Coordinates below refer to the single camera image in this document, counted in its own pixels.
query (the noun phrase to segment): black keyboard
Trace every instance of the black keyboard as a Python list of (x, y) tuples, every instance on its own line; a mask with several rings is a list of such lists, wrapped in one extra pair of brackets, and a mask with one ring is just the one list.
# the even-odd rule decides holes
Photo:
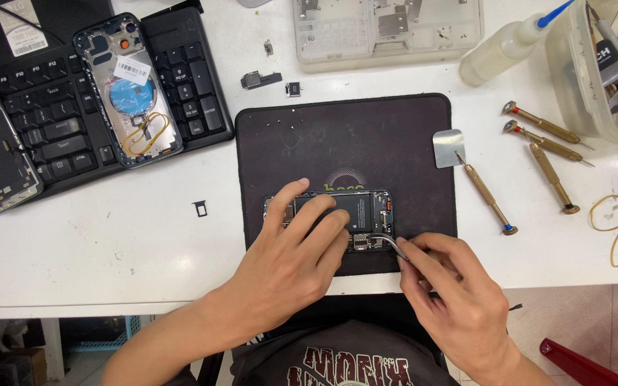
[[(232, 139), (233, 122), (199, 10), (187, 7), (148, 16), (142, 28), (183, 137), (182, 153)], [(26, 202), (127, 170), (116, 161), (71, 45), (0, 66), (0, 97), (45, 184), (42, 193)]]

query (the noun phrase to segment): red chair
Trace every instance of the red chair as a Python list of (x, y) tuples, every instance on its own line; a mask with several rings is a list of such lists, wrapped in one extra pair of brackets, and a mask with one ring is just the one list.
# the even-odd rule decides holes
[(583, 386), (618, 386), (618, 374), (545, 338), (540, 353)]

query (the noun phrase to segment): glue bottle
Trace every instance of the glue bottle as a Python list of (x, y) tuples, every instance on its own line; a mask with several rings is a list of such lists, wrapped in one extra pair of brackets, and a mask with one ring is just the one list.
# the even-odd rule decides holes
[(549, 23), (573, 2), (569, 0), (546, 16), (535, 14), (500, 28), (461, 61), (461, 79), (471, 86), (480, 86), (524, 61), (550, 31)]

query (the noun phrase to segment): gold screwdriver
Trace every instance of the gold screwdriver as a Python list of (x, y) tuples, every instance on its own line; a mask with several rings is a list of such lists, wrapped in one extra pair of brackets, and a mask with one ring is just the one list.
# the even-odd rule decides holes
[(513, 100), (505, 104), (505, 107), (502, 109), (502, 112), (504, 114), (509, 114), (509, 113), (517, 114), (518, 116), (528, 119), (529, 121), (533, 122), (537, 127), (542, 128), (546, 132), (562, 138), (564, 141), (570, 142), (571, 144), (583, 145), (591, 150), (595, 150), (594, 148), (591, 148), (590, 146), (581, 142), (581, 139), (576, 134), (571, 133), (571, 131), (563, 129), (555, 125), (552, 122), (548, 122), (547, 120), (543, 118), (538, 118), (535, 115), (531, 113), (527, 113), (526, 111), (521, 110), (520, 108), (516, 107), (516, 102)]
[(533, 156), (536, 157), (536, 161), (538, 162), (540, 169), (543, 170), (543, 174), (545, 174), (547, 181), (550, 182), (550, 185), (552, 185), (552, 188), (554, 188), (555, 192), (557, 192), (557, 195), (560, 197), (562, 204), (564, 204), (562, 213), (575, 214), (576, 212), (581, 210), (581, 208), (571, 203), (569, 195), (566, 191), (564, 191), (564, 188), (560, 183), (560, 177), (557, 176), (555, 169), (552, 167), (552, 164), (547, 159), (547, 155), (545, 155), (543, 149), (540, 147), (540, 145), (533, 141), (533, 138), (529, 136), (527, 131), (525, 131), (524, 133), (526, 134), (528, 140), (531, 142), (529, 148), (531, 149), (531, 153), (533, 153)]
[(466, 160), (464, 160), (464, 157), (462, 157), (461, 154), (459, 154), (458, 151), (455, 150), (455, 154), (457, 155), (457, 157), (459, 157), (459, 161), (461, 161), (464, 164), (464, 170), (466, 170), (466, 174), (471, 179), (471, 182), (474, 183), (476, 190), (478, 190), (481, 196), (483, 197), (485, 204), (492, 209), (495, 216), (497, 216), (497, 218), (502, 223), (502, 233), (504, 233), (505, 236), (511, 236), (515, 234), (516, 232), (519, 232), (519, 228), (511, 226), (510, 222), (507, 221), (507, 218), (505, 217), (505, 215), (502, 214), (502, 211), (497, 206), (495, 198), (490, 193), (490, 190), (487, 189), (487, 186), (485, 186), (485, 183), (480, 178), (476, 169), (474, 169), (473, 166), (469, 165), (466, 162)]
[(533, 133), (530, 133), (529, 131), (521, 127), (518, 127), (516, 125), (517, 123), (518, 123), (517, 121), (512, 119), (511, 121), (507, 122), (507, 124), (505, 125), (502, 131), (504, 133), (517, 133), (519, 135), (525, 133), (526, 136), (532, 142), (537, 142), (540, 145), (540, 147), (544, 148), (545, 150), (549, 152), (553, 152), (566, 159), (570, 159), (571, 161), (582, 162), (582, 163), (585, 163), (586, 165), (595, 167), (595, 165), (584, 160), (583, 157), (580, 154), (576, 153), (575, 151), (565, 148), (564, 146), (558, 144), (557, 142), (551, 141), (550, 139), (547, 139), (545, 137), (539, 137)]

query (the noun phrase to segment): white label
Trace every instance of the white label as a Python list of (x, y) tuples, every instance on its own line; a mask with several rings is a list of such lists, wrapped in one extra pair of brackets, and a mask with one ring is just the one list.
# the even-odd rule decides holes
[[(40, 25), (30, 0), (14, 0), (1, 6), (33, 24)], [(42, 32), (2, 11), (0, 11), (0, 23), (13, 56), (18, 57), (49, 46)]]
[(130, 59), (127, 56), (119, 55), (118, 61), (116, 62), (116, 69), (113, 70), (113, 75), (144, 86), (147, 84), (147, 77), (151, 70), (152, 66), (150, 65), (138, 62), (135, 59)]

